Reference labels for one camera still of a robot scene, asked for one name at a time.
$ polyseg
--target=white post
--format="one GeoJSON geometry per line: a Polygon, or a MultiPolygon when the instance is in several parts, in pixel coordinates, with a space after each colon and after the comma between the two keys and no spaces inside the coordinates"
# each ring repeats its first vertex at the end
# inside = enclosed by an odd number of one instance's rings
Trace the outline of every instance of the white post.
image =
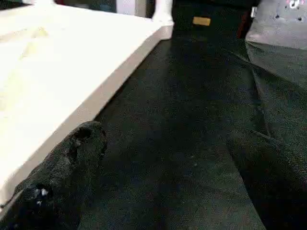
{"type": "Polygon", "coordinates": [[[173,0],[156,0],[153,21],[161,23],[163,28],[162,39],[172,37],[174,21],[172,17],[173,0]]]}

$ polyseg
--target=dark floor mat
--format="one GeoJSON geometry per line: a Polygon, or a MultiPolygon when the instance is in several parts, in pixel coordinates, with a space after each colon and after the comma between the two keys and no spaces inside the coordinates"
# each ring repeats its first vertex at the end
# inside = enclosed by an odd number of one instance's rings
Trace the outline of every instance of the dark floor mat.
{"type": "Polygon", "coordinates": [[[263,229],[226,149],[262,129],[236,58],[182,38],[146,58],[96,118],[109,144],[81,229],[263,229]]]}

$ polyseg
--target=black fabric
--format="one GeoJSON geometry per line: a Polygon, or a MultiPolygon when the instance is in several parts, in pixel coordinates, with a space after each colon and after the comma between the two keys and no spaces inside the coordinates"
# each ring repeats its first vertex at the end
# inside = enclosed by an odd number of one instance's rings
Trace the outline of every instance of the black fabric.
{"type": "Polygon", "coordinates": [[[76,230],[105,149],[99,122],[75,128],[15,188],[0,230],[76,230]]]}
{"type": "Polygon", "coordinates": [[[228,149],[267,229],[305,229],[307,172],[304,156],[274,139],[234,131],[228,149]]]}
{"type": "Polygon", "coordinates": [[[7,9],[13,9],[13,8],[21,7],[25,5],[26,4],[23,4],[22,2],[1,0],[0,1],[0,11],[7,10],[7,9]]]}

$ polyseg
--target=gray fabric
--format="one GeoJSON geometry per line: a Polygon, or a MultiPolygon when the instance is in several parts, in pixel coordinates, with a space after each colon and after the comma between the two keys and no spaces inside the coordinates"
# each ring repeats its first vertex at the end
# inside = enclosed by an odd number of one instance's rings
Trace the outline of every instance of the gray fabric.
{"type": "Polygon", "coordinates": [[[268,131],[291,149],[307,152],[307,5],[291,9],[290,4],[263,0],[246,47],[251,63],[270,73],[253,72],[268,131]]]}

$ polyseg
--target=yellow label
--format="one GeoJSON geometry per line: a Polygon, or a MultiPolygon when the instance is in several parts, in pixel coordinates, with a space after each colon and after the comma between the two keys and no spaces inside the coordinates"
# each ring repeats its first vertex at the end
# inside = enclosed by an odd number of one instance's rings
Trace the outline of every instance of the yellow label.
{"type": "Polygon", "coordinates": [[[193,24],[195,25],[205,25],[209,26],[211,23],[211,18],[194,17],[193,24]]]}

